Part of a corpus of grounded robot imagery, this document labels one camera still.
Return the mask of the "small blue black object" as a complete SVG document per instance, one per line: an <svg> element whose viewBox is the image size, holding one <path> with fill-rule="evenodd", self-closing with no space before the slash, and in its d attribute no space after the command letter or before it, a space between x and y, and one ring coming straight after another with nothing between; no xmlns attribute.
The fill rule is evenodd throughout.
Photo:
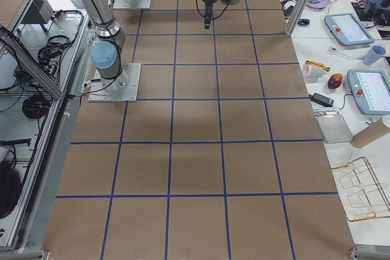
<svg viewBox="0 0 390 260"><path fill-rule="evenodd" d="M301 18L298 20L297 22L297 25L298 26L309 26L310 25L310 20L309 19L306 19L306 18Z"/></svg>

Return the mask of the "pink cup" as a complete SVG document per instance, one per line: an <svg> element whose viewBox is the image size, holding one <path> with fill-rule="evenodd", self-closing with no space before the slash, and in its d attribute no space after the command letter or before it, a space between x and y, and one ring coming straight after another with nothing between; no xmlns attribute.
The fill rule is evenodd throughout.
<svg viewBox="0 0 390 260"><path fill-rule="evenodd" d="M305 78L318 79L321 78L325 73L326 71L324 71L322 68L311 64L305 64L302 68L302 75Z"/></svg>

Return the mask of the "purple plate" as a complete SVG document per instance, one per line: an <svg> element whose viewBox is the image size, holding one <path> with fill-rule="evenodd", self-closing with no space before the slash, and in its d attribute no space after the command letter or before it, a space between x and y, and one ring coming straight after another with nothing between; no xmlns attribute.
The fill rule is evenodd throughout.
<svg viewBox="0 0 390 260"><path fill-rule="evenodd" d="M331 0L320 0L319 2L312 3L307 1L306 5L312 9L324 9L330 4Z"/></svg>

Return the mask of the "upper teach pendant tablet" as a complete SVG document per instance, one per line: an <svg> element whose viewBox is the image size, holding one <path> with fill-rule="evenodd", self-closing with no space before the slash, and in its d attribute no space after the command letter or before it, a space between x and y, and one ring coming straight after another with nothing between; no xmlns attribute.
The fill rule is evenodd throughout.
<svg viewBox="0 0 390 260"><path fill-rule="evenodd" d="M324 22L343 46L372 44L375 41L359 19L351 13L325 15Z"/></svg>

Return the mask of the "teach pendant tablet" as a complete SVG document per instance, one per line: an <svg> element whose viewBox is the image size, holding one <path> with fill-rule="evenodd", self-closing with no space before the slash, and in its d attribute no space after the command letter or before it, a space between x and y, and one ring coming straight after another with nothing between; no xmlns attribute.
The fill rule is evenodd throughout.
<svg viewBox="0 0 390 260"><path fill-rule="evenodd" d="M347 81L355 103L363 114L389 114L389 80L385 72L350 69Z"/></svg>
<svg viewBox="0 0 390 260"><path fill-rule="evenodd" d="M343 46L372 44L375 41L359 19L351 13L325 15L324 22Z"/></svg>

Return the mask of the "black power adapter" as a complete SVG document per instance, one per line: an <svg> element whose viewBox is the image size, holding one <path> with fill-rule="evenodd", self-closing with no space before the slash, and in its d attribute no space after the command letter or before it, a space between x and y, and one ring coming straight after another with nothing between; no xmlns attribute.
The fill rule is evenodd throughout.
<svg viewBox="0 0 390 260"><path fill-rule="evenodd" d="M310 94L309 98L310 98L310 101L312 101L318 105L322 105L323 107L332 107L333 103L334 103L333 99L331 99L327 96L321 95L319 93Z"/></svg>

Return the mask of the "red mango fruit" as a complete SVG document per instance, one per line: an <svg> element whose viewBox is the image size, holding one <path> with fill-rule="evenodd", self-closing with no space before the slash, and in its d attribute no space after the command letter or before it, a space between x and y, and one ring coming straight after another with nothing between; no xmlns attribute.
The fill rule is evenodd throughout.
<svg viewBox="0 0 390 260"><path fill-rule="evenodd" d="M330 76L328 82L327 82L327 87L328 89L334 90L337 89L338 87L341 86L343 81L343 75L340 73L335 73Z"/></svg>

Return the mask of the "grey control box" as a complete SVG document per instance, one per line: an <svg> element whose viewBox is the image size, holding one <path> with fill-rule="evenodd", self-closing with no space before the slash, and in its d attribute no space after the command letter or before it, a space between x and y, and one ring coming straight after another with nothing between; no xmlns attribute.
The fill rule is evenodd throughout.
<svg viewBox="0 0 390 260"><path fill-rule="evenodd" d="M21 25L40 25L44 32L48 32L53 14L54 11L48 0L33 0L21 21Z"/></svg>

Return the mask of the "person at table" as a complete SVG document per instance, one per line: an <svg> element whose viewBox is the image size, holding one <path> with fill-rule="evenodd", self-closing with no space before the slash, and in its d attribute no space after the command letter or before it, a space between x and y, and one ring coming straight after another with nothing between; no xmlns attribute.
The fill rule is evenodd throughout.
<svg viewBox="0 0 390 260"><path fill-rule="evenodd" d="M360 0L364 17L380 26L389 26L389 0Z"/></svg>

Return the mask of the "metal tray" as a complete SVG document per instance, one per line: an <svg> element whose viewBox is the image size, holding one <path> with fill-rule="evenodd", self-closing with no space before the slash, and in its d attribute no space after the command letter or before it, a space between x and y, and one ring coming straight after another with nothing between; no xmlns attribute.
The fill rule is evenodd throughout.
<svg viewBox="0 0 390 260"><path fill-rule="evenodd" d="M334 144L352 140L351 131L337 108L314 108L313 111L324 142Z"/></svg>

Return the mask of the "light blue plastic cup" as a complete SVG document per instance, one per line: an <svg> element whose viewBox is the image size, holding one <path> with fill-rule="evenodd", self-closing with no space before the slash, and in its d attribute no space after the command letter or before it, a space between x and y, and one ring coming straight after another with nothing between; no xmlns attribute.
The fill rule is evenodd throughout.
<svg viewBox="0 0 390 260"><path fill-rule="evenodd" d="M376 61L381 59L386 53L386 48L382 45L374 45L363 57L363 64L370 66L373 65Z"/></svg>

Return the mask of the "lower teach pendant tablet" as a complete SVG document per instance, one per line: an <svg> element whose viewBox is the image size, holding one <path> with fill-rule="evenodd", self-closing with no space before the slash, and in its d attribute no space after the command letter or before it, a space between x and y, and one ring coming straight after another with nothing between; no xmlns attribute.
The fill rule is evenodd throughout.
<svg viewBox="0 0 390 260"><path fill-rule="evenodd" d="M363 114L389 114L389 80L385 72L350 69L347 81L355 103Z"/></svg>

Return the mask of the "cardboard tube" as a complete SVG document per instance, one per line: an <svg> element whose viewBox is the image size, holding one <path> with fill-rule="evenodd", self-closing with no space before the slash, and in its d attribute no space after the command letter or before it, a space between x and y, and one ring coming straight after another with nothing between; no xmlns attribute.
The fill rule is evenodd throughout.
<svg viewBox="0 0 390 260"><path fill-rule="evenodd" d="M350 143L356 148L362 148L387 134L389 134L389 115L382 116L354 135Z"/></svg>

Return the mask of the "black bag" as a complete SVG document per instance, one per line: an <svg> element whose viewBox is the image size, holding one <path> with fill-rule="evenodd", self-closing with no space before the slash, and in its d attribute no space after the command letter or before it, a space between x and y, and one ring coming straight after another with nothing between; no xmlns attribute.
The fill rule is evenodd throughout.
<svg viewBox="0 0 390 260"><path fill-rule="evenodd" d="M18 204L22 185L19 172L8 162L1 163L1 218L7 217Z"/></svg>

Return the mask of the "aluminium diagonal frame beam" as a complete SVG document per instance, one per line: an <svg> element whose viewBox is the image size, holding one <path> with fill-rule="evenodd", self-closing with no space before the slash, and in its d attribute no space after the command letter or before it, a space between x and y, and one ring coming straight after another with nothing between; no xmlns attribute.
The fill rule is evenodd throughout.
<svg viewBox="0 0 390 260"><path fill-rule="evenodd" d="M7 50L15 58L15 60L21 65L22 70L27 71L46 92L57 100L62 100L65 97L64 92L60 89L56 82L40 68L39 64L24 47L20 39L3 25L1 25L1 42L6 46Z"/></svg>

